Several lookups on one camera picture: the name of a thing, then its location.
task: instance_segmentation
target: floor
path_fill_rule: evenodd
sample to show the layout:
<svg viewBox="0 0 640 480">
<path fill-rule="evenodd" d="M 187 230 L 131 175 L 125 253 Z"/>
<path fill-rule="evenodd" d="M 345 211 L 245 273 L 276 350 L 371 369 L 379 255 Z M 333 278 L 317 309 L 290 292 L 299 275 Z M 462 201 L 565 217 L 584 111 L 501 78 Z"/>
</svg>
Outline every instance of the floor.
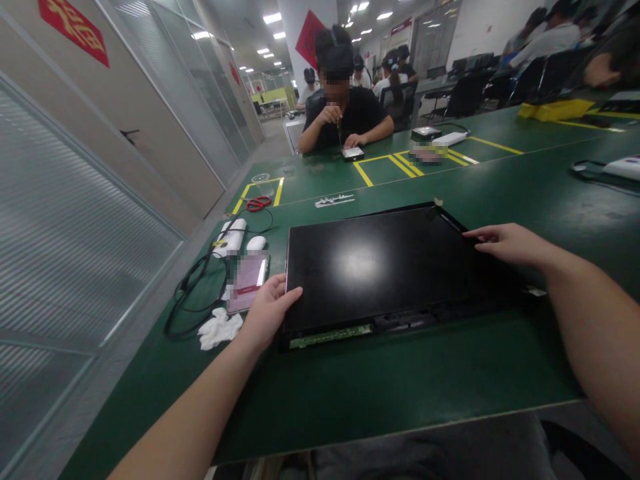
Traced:
<svg viewBox="0 0 640 480">
<path fill-rule="evenodd" d="M 426 113 L 430 108 L 433 106 L 423 104 L 421 113 Z M 197 232 L 186 242 L 179 258 L 163 276 L 154 292 L 146 298 L 144 304 L 138 306 L 130 322 L 118 332 L 104 356 L 96 361 L 91 374 L 52 420 L 50 428 L 42 434 L 22 466 L 16 471 L 15 479 L 54 480 L 59 476 L 160 315 L 174 286 L 195 259 L 215 224 L 223 218 L 226 206 L 242 184 L 248 170 L 256 163 L 291 155 L 282 120 L 278 118 L 266 121 L 262 126 L 266 136 L 265 141 L 237 174 L 234 182 L 209 212 Z M 539 412 L 539 415 L 542 418 L 554 420 L 582 436 L 614 460 L 631 478 L 640 480 L 640 468 L 630 460 L 620 444 L 594 414 L 588 402 L 544 409 Z M 575 468 L 562 458 L 556 459 L 554 468 L 560 480 L 582 478 Z"/>
</svg>

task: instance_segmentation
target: smartphone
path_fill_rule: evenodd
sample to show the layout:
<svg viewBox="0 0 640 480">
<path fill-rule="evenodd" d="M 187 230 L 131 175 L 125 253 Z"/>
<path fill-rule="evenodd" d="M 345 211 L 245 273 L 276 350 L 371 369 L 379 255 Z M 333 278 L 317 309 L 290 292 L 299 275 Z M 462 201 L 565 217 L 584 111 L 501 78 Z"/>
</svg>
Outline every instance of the smartphone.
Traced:
<svg viewBox="0 0 640 480">
<path fill-rule="evenodd" d="M 269 254 L 265 251 L 248 251 L 239 255 L 238 262 L 230 268 L 227 313 L 232 315 L 249 310 L 267 278 Z"/>
</svg>

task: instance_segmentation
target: hand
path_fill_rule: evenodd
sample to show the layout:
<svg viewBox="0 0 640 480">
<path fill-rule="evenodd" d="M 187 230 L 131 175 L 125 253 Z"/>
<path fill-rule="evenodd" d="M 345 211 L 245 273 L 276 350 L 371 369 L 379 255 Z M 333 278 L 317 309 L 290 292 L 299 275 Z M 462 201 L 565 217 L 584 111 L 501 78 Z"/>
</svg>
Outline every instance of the hand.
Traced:
<svg viewBox="0 0 640 480">
<path fill-rule="evenodd" d="M 315 118 L 315 121 L 320 125 L 326 125 L 328 123 L 336 123 L 342 118 L 342 111 L 337 105 L 327 105 L 322 109 L 320 115 Z"/>
<path fill-rule="evenodd" d="M 347 137 L 347 140 L 345 142 L 345 148 L 354 148 L 357 147 L 358 145 L 361 146 L 365 146 L 367 144 L 367 142 L 369 141 L 369 139 L 367 138 L 366 135 L 358 135 L 356 133 L 352 133 L 350 136 Z"/>
<path fill-rule="evenodd" d="M 620 72 L 611 70 L 610 61 L 608 53 L 592 59 L 585 68 L 585 83 L 590 87 L 608 87 L 620 80 Z"/>
<path fill-rule="evenodd" d="M 285 312 L 302 295 L 302 287 L 285 293 L 285 278 L 284 273 L 274 275 L 260 287 L 236 341 L 259 351 L 271 344 Z"/>
<path fill-rule="evenodd" d="M 552 265 L 568 254 L 516 223 L 490 225 L 464 232 L 463 235 L 467 238 L 477 237 L 484 242 L 475 246 L 478 251 L 489 253 L 508 263 L 538 269 Z"/>
</svg>

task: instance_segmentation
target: yellow tape marking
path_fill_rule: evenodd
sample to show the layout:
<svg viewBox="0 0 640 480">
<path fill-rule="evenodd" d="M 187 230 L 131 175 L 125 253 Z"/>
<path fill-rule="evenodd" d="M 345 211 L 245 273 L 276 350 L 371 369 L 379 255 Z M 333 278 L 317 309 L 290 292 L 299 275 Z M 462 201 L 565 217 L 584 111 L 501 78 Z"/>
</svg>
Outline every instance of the yellow tape marking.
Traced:
<svg viewBox="0 0 640 480">
<path fill-rule="evenodd" d="M 360 160 L 357 162 L 353 162 L 353 166 L 356 168 L 356 170 L 358 170 L 358 173 L 360 174 L 360 176 L 362 177 L 362 180 L 365 181 L 365 183 L 367 184 L 368 187 L 372 187 L 373 183 L 371 182 L 371 180 L 369 180 L 369 177 L 367 176 L 367 174 L 365 173 L 364 170 L 362 170 L 362 167 L 360 166 L 360 162 L 366 162 L 368 160 Z"/>
<path fill-rule="evenodd" d="M 460 164 L 460 165 L 462 165 L 463 167 L 468 167 L 468 166 L 469 166 L 469 164 L 468 164 L 468 163 L 463 162 L 462 160 L 460 160 L 460 159 L 458 159 L 458 158 L 454 157 L 453 155 L 447 155 L 447 157 L 448 157 L 448 158 L 450 158 L 451 160 L 453 160 L 454 162 L 459 163 L 459 164 Z"/>
<path fill-rule="evenodd" d="M 449 152 L 451 152 L 452 154 L 457 155 L 458 157 L 462 158 L 462 160 L 466 160 L 469 163 L 472 163 L 474 165 L 477 165 L 478 163 L 480 163 L 480 162 L 478 162 L 478 160 L 474 160 L 471 157 L 468 157 L 466 155 L 463 155 L 462 153 L 456 152 L 456 150 L 449 149 Z"/>
<path fill-rule="evenodd" d="M 267 180 L 267 182 L 272 182 L 272 181 L 276 181 L 279 182 L 278 183 L 278 190 L 275 194 L 275 201 L 273 202 L 273 206 L 277 207 L 278 205 L 280 205 L 280 196 L 282 195 L 282 185 L 285 182 L 285 178 L 284 177 L 280 177 L 278 179 L 271 179 L 271 180 Z M 235 215 L 236 213 L 238 213 L 240 211 L 240 208 L 242 207 L 242 202 L 243 202 L 243 198 L 247 198 L 247 194 L 249 193 L 249 189 L 251 187 L 254 187 L 255 183 L 248 183 L 247 186 L 245 187 L 244 190 L 242 190 L 242 195 L 240 195 L 240 200 L 238 200 L 238 203 L 235 204 L 235 208 L 233 209 L 233 212 L 231 212 L 233 215 Z"/>
<path fill-rule="evenodd" d="M 499 149 L 502 149 L 502 150 L 510 151 L 511 153 L 515 153 L 516 155 L 523 155 L 524 154 L 523 151 L 512 149 L 510 147 L 505 147 L 504 145 L 500 145 L 499 143 L 490 142 L 488 140 L 482 140 L 482 139 L 479 139 L 478 137 L 467 137 L 467 138 L 470 139 L 470 140 L 476 140 L 476 141 L 481 142 L 481 143 L 486 143 L 487 145 L 491 145 L 492 147 L 496 147 L 496 148 L 499 148 Z"/>
<path fill-rule="evenodd" d="M 601 112 L 598 109 L 589 110 L 588 115 L 598 115 L 599 117 L 628 118 L 631 120 L 640 120 L 640 113 L 622 113 L 622 112 Z"/>
<path fill-rule="evenodd" d="M 408 168 L 406 168 L 402 163 L 400 163 L 395 157 L 393 157 L 392 155 L 389 155 L 389 158 L 392 162 L 394 162 L 398 168 L 400 168 L 400 170 L 402 170 L 404 173 L 406 173 L 409 178 L 415 178 L 415 175 L 413 174 L 413 172 L 411 170 L 409 170 Z"/>
<path fill-rule="evenodd" d="M 575 122 L 567 122 L 567 121 L 561 121 L 561 120 L 557 120 L 554 123 L 559 123 L 560 125 L 568 125 L 570 127 L 582 127 L 582 128 L 590 128 L 595 130 L 609 130 L 616 133 L 626 132 L 626 130 L 622 130 L 622 129 L 600 128 L 600 127 L 596 127 L 595 125 L 587 125 L 586 123 L 575 123 Z"/>
<path fill-rule="evenodd" d="M 410 161 L 408 161 L 406 158 L 404 158 L 401 153 L 396 153 L 395 156 L 398 157 L 398 159 L 402 160 L 402 162 L 404 162 L 404 164 L 406 166 L 408 166 L 411 170 L 413 170 L 413 172 L 418 177 L 424 176 L 424 173 L 422 173 L 420 170 L 418 170 L 418 168 L 414 164 L 412 164 Z"/>
</svg>

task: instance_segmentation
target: red poster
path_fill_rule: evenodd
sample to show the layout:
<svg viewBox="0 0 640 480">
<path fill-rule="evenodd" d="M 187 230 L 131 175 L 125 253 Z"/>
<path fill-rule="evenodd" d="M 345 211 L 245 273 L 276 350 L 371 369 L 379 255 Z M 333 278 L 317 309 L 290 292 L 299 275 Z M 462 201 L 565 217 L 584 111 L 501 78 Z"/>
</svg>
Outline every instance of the red poster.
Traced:
<svg viewBox="0 0 640 480">
<path fill-rule="evenodd" d="M 67 0 L 38 0 L 42 20 L 109 68 L 102 32 Z"/>
<path fill-rule="evenodd" d="M 229 62 L 229 66 L 231 67 L 231 74 L 233 75 L 233 79 L 235 80 L 235 82 L 239 86 L 240 85 L 240 77 L 238 77 L 238 72 L 236 72 L 235 67 L 233 66 L 233 64 L 231 62 Z"/>
<path fill-rule="evenodd" d="M 318 65 L 315 62 L 315 36 L 320 30 L 324 30 L 325 26 L 311 10 L 307 12 L 307 18 L 302 25 L 298 43 L 295 46 L 296 52 L 302 55 L 304 60 L 317 71 Z"/>
</svg>

